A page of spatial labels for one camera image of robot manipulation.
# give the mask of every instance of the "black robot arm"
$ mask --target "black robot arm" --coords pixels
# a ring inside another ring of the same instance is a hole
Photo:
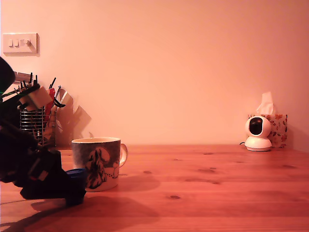
[[[11,122],[18,108],[35,109],[49,103],[48,93],[36,83],[3,101],[3,93],[14,81],[12,68],[0,58],[0,181],[22,188],[20,194],[28,200],[64,198],[68,206],[82,203],[85,169],[65,172],[58,150],[40,146],[33,135]]]

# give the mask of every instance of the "floral tissue box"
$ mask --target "floral tissue box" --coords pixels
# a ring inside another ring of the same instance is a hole
[[[288,131],[288,115],[248,115],[248,119],[253,116],[263,116],[270,121],[271,130],[268,139],[273,148],[282,148],[286,146]]]

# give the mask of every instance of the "wall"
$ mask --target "wall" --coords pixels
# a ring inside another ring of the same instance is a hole
[[[60,143],[239,143],[247,113],[271,91],[277,112],[289,114],[289,145],[309,151],[307,0],[1,4],[2,33],[40,36],[39,55],[2,57],[46,87],[57,77],[74,99]],[[73,131],[78,107],[85,119]]]

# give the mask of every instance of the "security camera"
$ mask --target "security camera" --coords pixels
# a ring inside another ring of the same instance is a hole
[[[272,144],[267,138],[270,134],[270,121],[263,116],[253,116],[246,122],[248,138],[245,146],[249,151],[269,151]]]

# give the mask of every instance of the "mug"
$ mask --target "mug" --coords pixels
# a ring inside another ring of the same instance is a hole
[[[87,192],[99,192],[118,184],[119,168],[127,159],[127,147],[119,138],[83,138],[71,143],[73,167],[87,171]]]

